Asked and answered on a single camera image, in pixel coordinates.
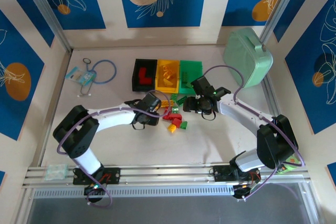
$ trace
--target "small block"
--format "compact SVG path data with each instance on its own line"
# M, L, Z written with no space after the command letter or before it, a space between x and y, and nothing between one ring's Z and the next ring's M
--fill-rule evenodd
M180 128L180 125L182 123L182 120L175 118L172 122L177 128Z
M182 120L182 115L180 114L170 114L169 120L173 121L175 118Z
M182 73L182 83L188 82L188 74L186 72Z
M163 74L163 78L170 80L173 78L174 75L175 73L172 70L168 70L167 72Z
M172 94L172 96L170 97L170 100L176 102L178 94Z
M188 125L188 122L184 121L184 122L181 123L180 128L185 130L185 129L187 129L187 125Z
M177 106L172 107L172 113L174 113L174 114L178 113L178 107Z
M176 127L176 125L174 125L174 124L171 124L171 125L169 125L169 127L168 127L168 130L169 130L171 133L174 133L174 131L176 131L176 129L177 129L177 127Z
M139 79L139 84L140 85L150 85L152 84L152 78L150 77L143 77Z
M170 114L163 116L162 119L167 120L167 121L171 121Z
M169 109L169 106L167 106L167 107L164 109L164 113L163 113L163 114L167 113L168 109Z
M172 107L174 105L174 102L172 100L170 100L169 102L170 102L170 107ZM168 101L161 101L161 107L162 108L169 107Z
M141 67L141 68L139 69L139 78L140 78L140 79L141 79L141 78L144 78L145 75L146 75L146 72L147 72L147 68Z
M187 96L182 97L181 99L179 99L178 101L176 101L177 105L181 106L186 99L187 99Z
M163 79L163 83L166 85L166 86L172 86L173 83L171 81L168 81L167 79Z

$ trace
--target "ventilation grille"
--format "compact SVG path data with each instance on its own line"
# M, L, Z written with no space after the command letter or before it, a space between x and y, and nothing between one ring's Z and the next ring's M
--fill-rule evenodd
M234 194L233 187L228 185L117 187L113 189L108 188L108 190L113 197L211 196ZM36 189L34 195L35 199L81 197L83 197L83 188Z

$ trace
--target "white table surface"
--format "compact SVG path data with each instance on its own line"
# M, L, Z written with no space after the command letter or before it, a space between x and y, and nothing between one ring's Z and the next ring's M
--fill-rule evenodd
M203 71L223 64L223 46L175 46L175 47L133 47L113 49L74 50L68 71L78 66L85 69L83 58L90 58L93 65L98 60L109 59L117 66L117 76L103 85L93 84L90 97L80 97L80 85L66 80L60 95L52 131L76 105L86 109L103 109L117 106L124 101L142 98L144 93L132 92L132 73L136 58L198 60L203 62ZM96 80L110 78L113 68L108 63L96 67ZM214 88L225 87L234 92L238 85L225 68L217 68L207 74ZM238 94L242 101L257 110L268 113L266 99L261 85L247 88ZM131 125L120 125L98 132L91 148L104 165L166 165L228 162L236 154L256 147L256 139L246 128L233 119L217 115L209 122L195 113L182 111L188 121L186 130L177 129L171 134L168 121L160 119L157 126L147 126L135 131ZM50 134L46 145L43 166L70 164L72 160L56 153L57 141Z

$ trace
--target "orange circle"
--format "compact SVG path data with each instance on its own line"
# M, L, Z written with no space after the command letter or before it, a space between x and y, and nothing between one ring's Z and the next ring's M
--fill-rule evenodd
M316 87L320 87L322 86L323 84L323 74L320 73L320 72L316 72L314 75L313 75L313 84L316 86Z
M157 12L156 15L157 15L157 17L161 18L161 17L163 17L163 12Z
M30 93L30 87L32 86L29 70L25 65L17 62L9 64L6 70L15 74L17 78L23 75L22 78L20 78L21 81L9 79L5 82L6 91L9 96L16 101L26 100Z
M59 6L57 6L57 9L60 13L64 15L68 15L71 12L70 8L64 4L60 4Z
M259 22L267 21L277 1L278 0L259 1L253 8L252 18Z

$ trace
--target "mint green container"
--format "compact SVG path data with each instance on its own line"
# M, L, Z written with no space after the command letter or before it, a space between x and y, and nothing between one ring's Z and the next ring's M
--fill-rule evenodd
M203 67L201 61L181 60L179 94L195 94L190 83L202 75Z
M270 51L261 43L251 28L244 28L230 34L226 45L224 62L238 69L244 76L244 88L261 83L273 64ZM234 70L231 74L241 84L241 78Z

